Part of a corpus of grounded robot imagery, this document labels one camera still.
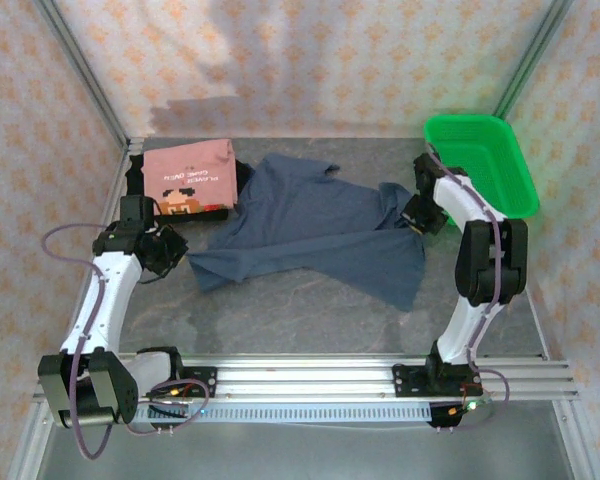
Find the blue t-shirt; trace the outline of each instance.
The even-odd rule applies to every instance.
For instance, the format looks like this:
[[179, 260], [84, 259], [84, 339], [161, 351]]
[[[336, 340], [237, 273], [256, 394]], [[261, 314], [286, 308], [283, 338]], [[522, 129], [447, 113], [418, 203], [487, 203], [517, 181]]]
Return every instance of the blue t-shirt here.
[[420, 235], [400, 217], [411, 194], [335, 178], [339, 167], [269, 154], [240, 194], [237, 218], [189, 254], [200, 288], [311, 268], [410, 310], [424, 274]]

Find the patterned wallpaper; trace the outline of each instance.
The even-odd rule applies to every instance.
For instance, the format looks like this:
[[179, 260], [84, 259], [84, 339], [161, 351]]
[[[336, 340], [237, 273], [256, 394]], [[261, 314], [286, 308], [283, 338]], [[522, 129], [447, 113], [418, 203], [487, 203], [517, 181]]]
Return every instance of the patterned wallpaper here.
[[[82, 280], [47, 260], [40, 236], [98, 221], [120, 151], [31, 0], [0, 1], [0, 479], [35, 386], [57, 351]], [[93, 231], [55, 242], [87, 256]]]
[[550, 0], [58, 0], [131, 135], [421, 137], [490, 113]]
[[600, 0], [574, 2], [510, 120], [541, 202], [533, 298], [584, 389], [600, 452]]

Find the gray mat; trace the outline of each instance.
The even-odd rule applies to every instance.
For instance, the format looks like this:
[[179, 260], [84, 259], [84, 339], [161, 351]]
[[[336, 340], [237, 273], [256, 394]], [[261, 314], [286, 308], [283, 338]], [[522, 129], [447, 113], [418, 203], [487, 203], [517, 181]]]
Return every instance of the gray mat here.
[[[145, 149], [191, 140], [148, 139]], [[256, 164], [269, 152], [333, 161], [340, 178], [377, 187], [392, 181], [413, 191], [420, 139], [236, 139], [238, 159]], [[221, 225], [177, 226], [190, 251], [203, 250]], [[181, 263], [164, 280], [138, 285], [125, 319], [121, 351], [175, 345], [183, 353], [428, 353], [455, 307], [454, 267], [460, 232], [447, 226], [425, 240], [424, 281], [414, 310], [401, 312], [308, 270], [266, 275], [202, 294]], [[525, 295], [500, 313], [479, 354], [540, 354]]]

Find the pink t-shirt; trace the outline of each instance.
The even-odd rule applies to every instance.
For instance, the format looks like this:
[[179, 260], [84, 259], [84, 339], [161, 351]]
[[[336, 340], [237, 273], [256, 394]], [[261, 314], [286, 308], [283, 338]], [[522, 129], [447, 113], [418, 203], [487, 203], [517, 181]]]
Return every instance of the pink t-shirt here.
[[149, 150], [142, 167], [144, 194], [165, 215], [231, 209], [238, 200], [235, 163], [229, 139]]

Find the green plastic basket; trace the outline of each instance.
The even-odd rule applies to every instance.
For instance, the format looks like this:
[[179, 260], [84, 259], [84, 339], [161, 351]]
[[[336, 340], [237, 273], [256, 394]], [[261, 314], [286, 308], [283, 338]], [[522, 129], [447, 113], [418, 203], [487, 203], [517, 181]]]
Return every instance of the green plastic basket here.
[[513, 129], [491, 115], [438, 115], [427, 120], [424, 138], [442, 162], [462, 167], [471, 183], [509, 218], [528, 218], [538, 211], [533, 185]]

